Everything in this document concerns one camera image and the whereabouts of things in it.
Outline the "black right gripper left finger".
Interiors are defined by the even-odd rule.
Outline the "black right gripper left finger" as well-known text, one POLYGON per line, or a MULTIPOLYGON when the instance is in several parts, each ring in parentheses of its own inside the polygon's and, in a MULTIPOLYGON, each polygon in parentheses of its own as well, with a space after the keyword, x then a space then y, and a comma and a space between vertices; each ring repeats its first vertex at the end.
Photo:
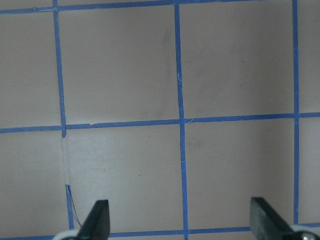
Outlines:
POLYGON ((77 240, 107 240, 111 231, 109 201, 97 200, 82 227, 77 240))

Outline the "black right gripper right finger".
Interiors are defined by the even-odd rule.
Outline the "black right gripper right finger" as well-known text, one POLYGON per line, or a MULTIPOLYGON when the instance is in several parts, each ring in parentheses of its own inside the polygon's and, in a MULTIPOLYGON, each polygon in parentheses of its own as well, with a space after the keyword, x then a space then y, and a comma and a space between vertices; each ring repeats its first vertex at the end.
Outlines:
POLYGON ((257 240, 299 240, 294 231, 263 197, 250 199, 250 230, 257 240))

